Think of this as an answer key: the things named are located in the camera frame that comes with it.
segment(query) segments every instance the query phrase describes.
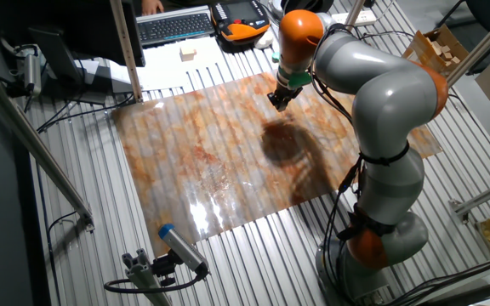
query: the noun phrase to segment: monitor stand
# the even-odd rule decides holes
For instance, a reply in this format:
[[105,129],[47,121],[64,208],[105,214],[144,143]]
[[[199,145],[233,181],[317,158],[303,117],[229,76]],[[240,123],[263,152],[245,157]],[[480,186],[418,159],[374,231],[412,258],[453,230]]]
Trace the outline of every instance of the monitor stand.
[[113,93],[111,70],[108,67],[98,66],[92,76],[86,70],[78,68],[71,55],[71,50],[64,42],[64,32],[55,27],[30,27],[30,33],[44,57],[50,64],[55,79],[46,73],[43,76],[43,89],[41,95],[54,99],[77,100],[77,102],[104,105],[107,96]]

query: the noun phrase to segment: robotic arm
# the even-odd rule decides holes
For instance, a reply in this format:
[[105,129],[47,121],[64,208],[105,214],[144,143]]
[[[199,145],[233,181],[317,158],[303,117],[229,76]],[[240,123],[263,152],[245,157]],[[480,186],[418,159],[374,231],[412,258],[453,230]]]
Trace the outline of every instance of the robotic arm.
[[[448,88],[432,69],[372,48],[344,31],[322,40],[329,26],[325,14],[296,10],[285,15],[277,88],[268,97],[284,111],[308,82],[310,65],[328,88],[356,96],[351,117],[365,171],[352,234],[344,234],[342,250],[339,242],[329,241],[316,255],[323,282],[338,278],[327,266],[339,264],[345,293],[356,300],[383,285],[382,268],[410,258],[428,241],[424,222],[408,212],[423,189],[424,167],[407,135],[442,111]],[[327,248],[332,248],[331,256]]]

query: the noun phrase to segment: white paper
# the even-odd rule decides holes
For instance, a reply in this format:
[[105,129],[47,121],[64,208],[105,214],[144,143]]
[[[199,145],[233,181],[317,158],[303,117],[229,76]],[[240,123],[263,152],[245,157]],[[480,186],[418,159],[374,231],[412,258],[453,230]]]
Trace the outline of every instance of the white paper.
[[[172,65],[174,60],[168,59],[172,54],[167,49],[162,49],[164,47],[143,50],[145,67],[137,67],[137,76],[143,90],[179,88],[185,85],[185,73],[182,67]],[[130,83],[126,66],[110,61],[109,67],[114,80]]]
[[[192,47],[197,54],[194,60],[183,62],[180,58],[182,46]],[[145,67],[138,67],[137,74],[143,90],[184,87],[189,78],[187,71],[206,68],[224,61],[214,37],[203,37],[174,42],[161,47],[143,50]],[[128,68],[110,61],[111,77],[120,82],[130,83]]]

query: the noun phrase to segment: glossy plastic sheet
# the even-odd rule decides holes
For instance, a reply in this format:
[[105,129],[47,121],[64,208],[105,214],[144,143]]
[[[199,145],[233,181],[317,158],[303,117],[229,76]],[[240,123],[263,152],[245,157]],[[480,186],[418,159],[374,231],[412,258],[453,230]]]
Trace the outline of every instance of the glossy plastic sheet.
[[[275,87],[264,73],[113,112],[157,256],[163,224],[200,241],[334,190],[355,163],[351,125],[311,86],[283,113]],[[441,151],[426,127],[409,142]]]

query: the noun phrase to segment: desk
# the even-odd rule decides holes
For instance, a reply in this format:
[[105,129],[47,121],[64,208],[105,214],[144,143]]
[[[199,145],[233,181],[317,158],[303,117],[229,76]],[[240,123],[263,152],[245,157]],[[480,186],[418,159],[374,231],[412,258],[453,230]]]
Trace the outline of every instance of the desk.
[[[379,16],[389,0],[379,0],[373,7]],[[352,3],[336,2],[330,14],[350,10]],[[406,16],[394,3],[385,17],[364,31],[400,30],[414,32]],[[405,37],[385,36],[368,39],[373,46],[393,54],[402,54],[409,41]],[[146,99],[158,99],[190,92],[252,76],[276,68],[270,62],[277,43],[264,51],[244,50],[224,54],[224,60],[188,71],[189,83],[182,88],[146,92]],[[34,127],[49,119],[62,103],[34,104],[28,117]],[[79,105],[71,113],[89,111],[97,106]],[[386,270],[390,289],[382,296],[402,295],[423,281],[452,274],[481,264],[489,259],[471,225],[461,225],[452,217],[447,201],[471,198],[490,186],[490,147],[481,139],[477,127],[451,99],[446,109],[428,125],[440,142],[443,152],[424,161],[424,192],[412,211],[426,223],[430,242],[414,257]],[[81,305],[147,305],[143,296],[117,295],[103,290],[103,283],[124,278],[121,255],[144,247],[151,255],[145,220],[117,130],[110,114],[103,112],[61,122],[42,135],[62,168],[81,196],[92,207],[96,230],[93,234],[73,227],[73,222],[57,224],[52,232],[56,246],[57,279],[62,304]],[[32,169],[37,177],[37,169]],[[41,173],[34,182],[37,207],[43,227],[43,187],[47,223],[71,207]],[[345,194],[336,220],[337,230],[348,222],[345,210],[355,202]],[[197,243],[198,250],[209,261],[212,275],[182,292],[170,293],[175,305],[323,305],[317,285],[314,255],[321,242],[327,212],[332,206],[329,195],[269,215],[221,235]],[[490,215],[490,201],[472,211],[476,218]],[[46,237],[43,236],[46,253]],[[54,281],[46,261],[53,303]],[[179,268],[178,283],[191,279],[187,268]]]

